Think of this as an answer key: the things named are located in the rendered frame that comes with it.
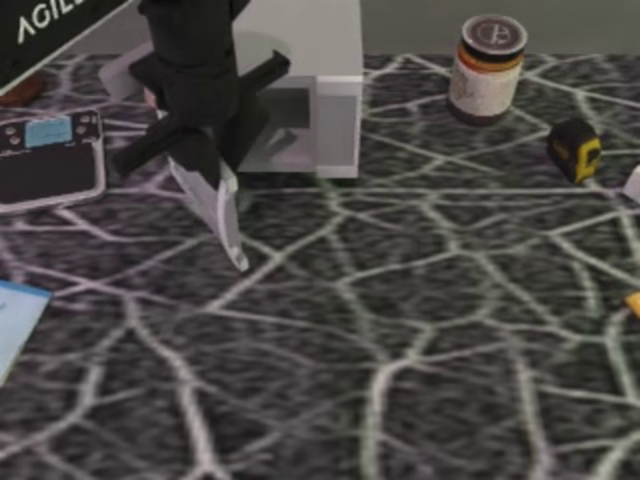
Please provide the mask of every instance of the jar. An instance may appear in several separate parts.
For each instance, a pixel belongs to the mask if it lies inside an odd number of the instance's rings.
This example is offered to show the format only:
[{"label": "jar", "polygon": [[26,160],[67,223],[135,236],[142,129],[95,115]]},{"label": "jar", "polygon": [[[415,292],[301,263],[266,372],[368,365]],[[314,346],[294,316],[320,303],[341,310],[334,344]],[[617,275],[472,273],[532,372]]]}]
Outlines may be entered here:
[{"label": "jar", "polygon": [[447,107],[461,122],[489,126],[506,116],[522,70],[527,31],[502,15],[473,17],[462,27]]}]

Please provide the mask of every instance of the black and yellow box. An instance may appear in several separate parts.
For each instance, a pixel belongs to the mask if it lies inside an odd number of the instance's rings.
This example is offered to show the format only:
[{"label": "black and yellow box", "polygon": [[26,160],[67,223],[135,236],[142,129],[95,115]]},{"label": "black and yellow box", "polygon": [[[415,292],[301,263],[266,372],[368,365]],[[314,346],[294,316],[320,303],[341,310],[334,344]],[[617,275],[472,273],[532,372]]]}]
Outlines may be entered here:
[{"label": "black and yellow box", "polygon": [[602,145],[589,123],[572,118],[553,126],[547,137],[547,154],[571,183],[580,184],[595,175]]}]

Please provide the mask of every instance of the blue edge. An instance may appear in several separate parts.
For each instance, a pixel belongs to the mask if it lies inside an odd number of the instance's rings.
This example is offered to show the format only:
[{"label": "blue edge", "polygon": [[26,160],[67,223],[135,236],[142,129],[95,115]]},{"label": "blue edge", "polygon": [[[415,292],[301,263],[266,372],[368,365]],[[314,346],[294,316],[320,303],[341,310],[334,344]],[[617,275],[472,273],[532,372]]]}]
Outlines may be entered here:
[{"label": "blue edge", "polygon": [[26,293],[29,295],[35,295],[37,297],[43,297],[47,299],[53,296],[53,293],[47,290],[42,290],[40,288],[35,288],[35,287],[28,287],[27,285],[19,285],[17,283],[5,282],[3,280],[0,280],[0,288],[13,290],[14,292]]}]

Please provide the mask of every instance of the jar lid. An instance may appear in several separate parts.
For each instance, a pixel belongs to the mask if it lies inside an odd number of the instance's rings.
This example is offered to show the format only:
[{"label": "jar lid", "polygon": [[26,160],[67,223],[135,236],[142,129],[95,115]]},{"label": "jar lid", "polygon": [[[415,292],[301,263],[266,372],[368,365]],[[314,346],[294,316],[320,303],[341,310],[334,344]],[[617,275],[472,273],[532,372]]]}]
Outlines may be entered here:
[{"label": "jar lid", "polygon": [[517,20],[504,15],[480,15],[462,26],[462,39],[489,55],[509,55],[524,50],[527,31]]}]

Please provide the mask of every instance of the jar label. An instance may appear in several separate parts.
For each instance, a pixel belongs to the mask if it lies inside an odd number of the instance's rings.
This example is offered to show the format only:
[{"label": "jar label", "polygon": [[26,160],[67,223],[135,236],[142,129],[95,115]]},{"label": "jar label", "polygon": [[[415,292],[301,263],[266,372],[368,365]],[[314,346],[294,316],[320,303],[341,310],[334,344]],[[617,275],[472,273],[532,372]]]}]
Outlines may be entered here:
[{"label": "jar label", "polygon": [[504,72],[477,72],[457,58],[451,72],[449,99],[461,111],[478,117],[505,112],[513,102],[522,63]]}]

